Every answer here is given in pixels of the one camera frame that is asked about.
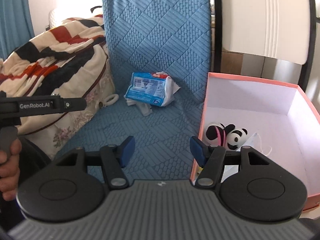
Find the person left hand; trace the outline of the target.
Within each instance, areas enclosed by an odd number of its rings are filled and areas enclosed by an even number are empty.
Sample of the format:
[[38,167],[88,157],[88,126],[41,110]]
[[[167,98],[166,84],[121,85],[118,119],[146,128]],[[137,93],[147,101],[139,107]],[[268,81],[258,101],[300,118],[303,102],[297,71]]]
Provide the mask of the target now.
[[11,157],[1,150],[0,167],[0,190],[5,201],[12,201],[16,198],[18,180],[20,176],[19,160],[22,145],[19,139],[14,140],[10,145]]

